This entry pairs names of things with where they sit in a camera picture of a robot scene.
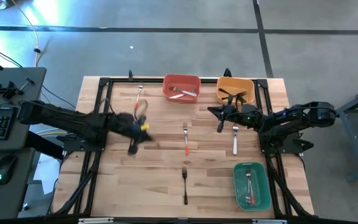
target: red bowl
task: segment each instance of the red bowl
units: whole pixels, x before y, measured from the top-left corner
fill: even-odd
[[[197,96],[184,95],[177,99],[170,99],[171,96],[182,94],[180,91],[170,90],[178,87],[180,90],[193,91],[196,90]],[[162,83],[162,91],[169,101],[194,103],[201,92],[201,80],[195,75],[168,74]]]

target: gray floor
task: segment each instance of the gray floor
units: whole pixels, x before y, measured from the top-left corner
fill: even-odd
[[[251,0],[19,2],[34,24],[43,26],[257,28]],[[358,0],[259,3],[266,29],[358,30]],[[0,25],[23,26],[27,21],[12,7],[0,11]],[[139,76],[218,77],[229,67],[238,77],[266,77],[258,34],[39,32],[39,37],[44,52],[39,66],[48,69],[45,86],[73,104],[85,75],[127,75],[131,69]],[[358,92],[358,35],[267,35],[266,39],[273,75],[285,79],[291,104],[318,100],[338,107]],[[33,32],[0,31],[0,50],[23,66],[33,66],[34,46]],[[0,63],[13,67],[2,59]],[[344,178],[357,164],[341,122],[309,129],[304,139],[315,143],[305,153],[315,213],[358,221],[358,182]],[[33,188],[26,200],[36,206],[23,216],[41,214],[48,205],[50,197]]]

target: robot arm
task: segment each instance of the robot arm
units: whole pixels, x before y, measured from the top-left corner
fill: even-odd
[[[310,127],[328,127],[334,124],[336,112],[334,106],[326,102],[310,102],[304,105],[293,105],[282,111],[270,115],[264,115],[254,105],[245,104],[239,112],[232,105],[233,96],[229,96],[227,105],[208,107],[220,124],[218,132],[223,129],[225,121],[253,128],[267,139],[267,144],[280,147],[288,135],[297,133]]]
[[[22,124],[43,123],[77,134],[88,142],[103,140],[106,131],[121,134],[136,143],[151,141],[152,138],[141,126],[144,119],[135,121],[129,113],[80,113],[42,101],[25,101],[21,104],[18,120]]]

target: silver fork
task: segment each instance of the silver fork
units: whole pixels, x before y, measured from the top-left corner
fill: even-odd
[[[136,103],[135,103],[135,110],[137,109],[138,107],[138,104],[139,104],[139,97],[140,97],[140,93],[142,92],[143,90],[143,82],[140,82],[139,83],[139,86],[137,87],[137,98],[136,98]]]
[[[251,194],[250,194],[250,186],[251,186],[251,170],[247,169],[247,180],[248,180],[248,192],[246,195],[246,202],[251,204]]]
[[[237,132],[239,131],[239,127],[236,124],[233,126],[233,131],[234,131],[233,154],[237,155]]]
[[[180,91],[180,92],[182,92],[182,93],[184,93],[184,94],[187,94],[187,95],[190,95],[190,96],[194,96],[194,97],[196,97],[197,96],[197,94],[196,94],[196,90],[191,90],[191,91],[186,91],[186,90],[181,90],[181,89],[179,89],[179,87],[171,87],[171,90],[173,90],[173,91]]]
[[[189,146],[187,145],[187,123],[183,122],[183,132],[185,133],[185,154],[188,155],[189,154]]]

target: white cable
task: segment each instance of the white cable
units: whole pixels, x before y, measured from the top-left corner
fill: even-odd
[[[37,39],[37,46],[35,47],[36,49],[39,49],[39,39],[38,39],[38,34],[34,29],[34,26],[32,25],[30,19],[24,14],[24,12],[22,11],[22,9],[20,9],[20,7],[16,4],[15,0],[12,0],[13,4],[15,4],[16,8],[18,10],[20,10],[20,12],[23,14],[23,16],[27,19],[27,21],[29,22],[29,24],[31,25],[32,30],[35,33],[35,38]],[[35,62],[34,62],[34,66],[38,67],[38,52],[35,52]]]
[[[57,131],[57,130],[61,130],[60,128],[52,128],[52,129],[47,129],[47,130],[43,130],[43,131],[39,131],[36,134],[41,134],[41,133],[45,133],[48,131]]]

